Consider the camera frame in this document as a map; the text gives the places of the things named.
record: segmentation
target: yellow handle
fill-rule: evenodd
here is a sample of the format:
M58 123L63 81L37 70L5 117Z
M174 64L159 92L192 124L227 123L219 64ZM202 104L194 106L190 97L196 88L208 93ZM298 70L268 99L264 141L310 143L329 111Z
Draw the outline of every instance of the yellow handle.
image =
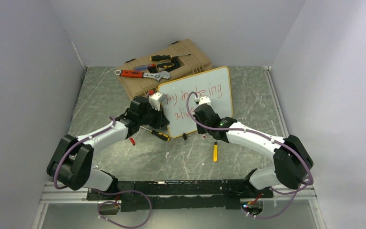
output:
M214 144L214 158L213 158L214 162L218 161L218 145L217 143Z

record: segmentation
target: table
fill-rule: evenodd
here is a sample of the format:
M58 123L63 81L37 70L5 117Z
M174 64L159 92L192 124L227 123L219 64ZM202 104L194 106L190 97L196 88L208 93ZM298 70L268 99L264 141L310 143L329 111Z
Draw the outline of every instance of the table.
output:
M114 76L115 67L89 67L76 103L69 134L90 133L110 123L130 105L124 88ZM233 118L270 135L283 136L273 91L263 67L229 67ZM272 165L261 154L245 147L218 143L218 162L213 162L214 139L192 133L164 142L140 129L129 140L95 152L93 164L119 180L238 179L253 168Z

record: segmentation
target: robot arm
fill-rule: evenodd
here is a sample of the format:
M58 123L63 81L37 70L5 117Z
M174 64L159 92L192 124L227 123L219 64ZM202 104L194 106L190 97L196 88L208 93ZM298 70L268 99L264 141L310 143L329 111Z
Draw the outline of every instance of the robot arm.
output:
M211 127L211 129L204 128L197 123L199 134L208 133L216 140L245 146L262 153L274 162L273 166L254 169L248 174L245 178L250 183L245 187L247 192L257 193L265 187L278 184L283 184L290 189L299 188L307 175L307 171L298 158L283 145L295 150L309 169L314 163L298 137L290 135L283 138L268 135L251 129L233 118L221 119L210 106L211 101L208 97L202 97L197 101L199 101L199 106L194 110L196 121Z
M164 98L164 94L160 92L148 98L135 97L130 107L122 115L113 118L108 125L87 135L65 135L47 166L47 174L54 177L61 164L57 180L72 190L88 187L106 192L117 191L116 177L104 171L91 169L93 154L132 136L138 132L141 125L149 125L152 128L168 125L169 121L161 107Z

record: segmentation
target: whiteboard yellow frame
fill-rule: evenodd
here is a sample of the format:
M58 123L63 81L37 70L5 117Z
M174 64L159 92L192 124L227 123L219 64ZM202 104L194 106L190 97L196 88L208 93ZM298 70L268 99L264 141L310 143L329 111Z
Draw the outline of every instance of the whiteboard yellow frame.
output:
M194 74L194 75L186 76L186 77L181 78L181 79L172 80L172 81L169 81L169 82L166 82L166 83L162 83L162 84L160 84L160 85L158 86L157 91L159 91L159 92L160 92L159 88L160 88L162 85L165 85L165 84L168 84L168 83L174 83L174 82L179 81L179 80L185 80L185 79L187 79L187 78L190 78L190 77L193 77L193 76L197 76L197 75L201 75L201 74L208 73L208 72L212 72L212 71L215 71L215 70L218 70L218 69L221 69L221 68L226 68L226 70L227 70L227 72L228 72L229 93L230 93L230 95L231 95L231 111L232 111L232 113L231 113L231 118L232 118L232 117L233 117L233 115L234 115L234 106L232 105L231 76L229 75L229 69L228 69L228 67L226 67L226 66L222 66L222 67L214 68L214 69L211 69L211 70L208 70L208 71L205 71L205 72L201 72L201 73L197 73L197 74ZM167 125L167 128L168 128L168 134L170 135L169 125ZM188 133L186 133L186 134L190 134L190 133L193 133L193 132L195 132L195 131L197 131L197 130L190 131L190 132L188 132ZM183 135L179 135L179 136L176 136L176 137L172 137L172 136L171 136L171 138L178 138L178 137L181 137L181 136L183 136Z

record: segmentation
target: whiteboard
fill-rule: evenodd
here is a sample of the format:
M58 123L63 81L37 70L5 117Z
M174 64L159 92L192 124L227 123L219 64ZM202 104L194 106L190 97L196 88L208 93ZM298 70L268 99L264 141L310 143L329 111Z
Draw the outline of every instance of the whiteboard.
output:
M198 96L208 96L214 111L223 117L232 117L232 96L229 71L227 67L219 67L182 79L163 83L158 91L166 95L162 102L163 113L169 120L168 132L171 138L182 136L197 130L195 122L186 110L186 100L190 92L197 92ZM189 108L194 114L198 105L194 102L194 95L190 97Z

